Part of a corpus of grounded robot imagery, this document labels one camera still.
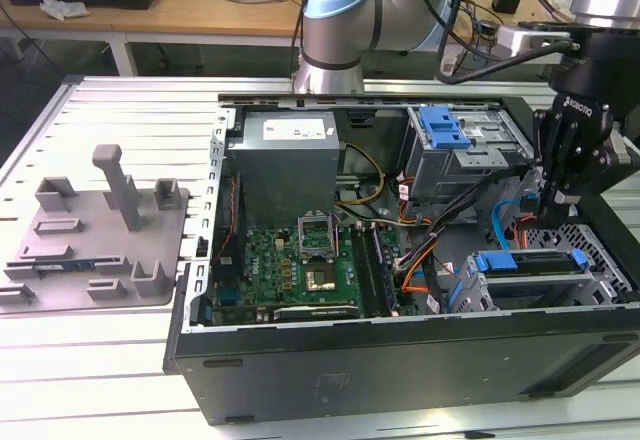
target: blue drive bracket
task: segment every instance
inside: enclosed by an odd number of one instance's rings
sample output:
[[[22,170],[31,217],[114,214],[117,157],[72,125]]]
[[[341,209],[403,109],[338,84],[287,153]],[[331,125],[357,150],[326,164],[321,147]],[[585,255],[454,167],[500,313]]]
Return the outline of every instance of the blue drive bracket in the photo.
[[[578,268],[582,270],[583,273],[589,270],[589,259],[582,250],[579,248],[571,250],[571,258],[573,258],[576,265],[578,265]]]
[[[509,252],[482,252],[474,260],[478,270],[483,273],[518,270],[518,264]]]
[[[471,146],[471,140],[460,130],[460,122],[446,107],[420,107],[420,122],[431,136],[433,148],[467,149]]]

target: floor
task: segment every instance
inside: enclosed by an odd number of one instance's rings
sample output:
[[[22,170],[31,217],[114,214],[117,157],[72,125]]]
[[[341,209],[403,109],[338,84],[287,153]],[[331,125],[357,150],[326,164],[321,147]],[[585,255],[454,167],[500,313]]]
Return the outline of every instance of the floor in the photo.
[[[29,129],[60,83],[60,76],[33,45],[22,42],[24,58],[16,63],[0,51],[0,165]],[[66,74],[117,75],[105,44],[47,41],[42,47]],[[191,45],[166,45],[169,62],[157,45],[135,44],[140,75],[286,77],[290,52],[276,47],[205,46],[205,66],[196,67],[197,49]],[[431,79],[435,54],[381,52],[363,57],[365,78]],[[515,68],[492,80],[540,81],[539,66]]]

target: metal workbench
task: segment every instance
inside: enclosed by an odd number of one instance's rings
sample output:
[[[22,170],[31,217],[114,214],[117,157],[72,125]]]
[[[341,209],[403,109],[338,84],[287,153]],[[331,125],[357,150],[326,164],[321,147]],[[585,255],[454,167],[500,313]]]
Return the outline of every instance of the metal workbench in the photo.
[[[0,263],[18,247],[42,177],[68,176],[78,190],[106,188],[90,161],[98,143],[122,146],[123,169],[140,187],[176,177],[190,189],[195,214],[218,93],[289,88],[271,79],[88,78],[63,85],[0,169]],[[533,108],[553,98],[543,84],[376,81],[366,88],[515,95]],[[640,238],[640,177],[606,198]],[[187,219],[184,255],[195,226]],[[179,270],[188,258],[181,260]],[[0,317],[0,438],[464,438],[460,432],[470,430],[501,439],[640,437],[640,360],[570,399],[212,428],[183,378],[162,372],[170,317],[171,305]]]

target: open computer tower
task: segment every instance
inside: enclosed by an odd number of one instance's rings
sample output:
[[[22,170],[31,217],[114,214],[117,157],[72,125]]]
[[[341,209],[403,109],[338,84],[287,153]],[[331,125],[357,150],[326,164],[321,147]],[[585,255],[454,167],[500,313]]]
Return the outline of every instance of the open computer tower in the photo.
[[[522,99],[220,105],[169,339],[211,425],[571,396],[640,351],[607,204],[526,226]]]

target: blue cable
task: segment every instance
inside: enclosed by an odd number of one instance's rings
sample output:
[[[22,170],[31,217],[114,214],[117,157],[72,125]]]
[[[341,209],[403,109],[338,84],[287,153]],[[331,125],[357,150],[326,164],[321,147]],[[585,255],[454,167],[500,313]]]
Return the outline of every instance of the blue cable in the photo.
[[[493,231],[496,233],[496,238],[498,239],[498,243],[503,250],[507,250],[509,248],[509,242],[504,236],[504,231],[502,230],[502,226],[500,225],[500,209],[505,205],[520,205],[518,200],[504,200],[498,203],[493,210],[491,210],[491,224],[493,225]]]

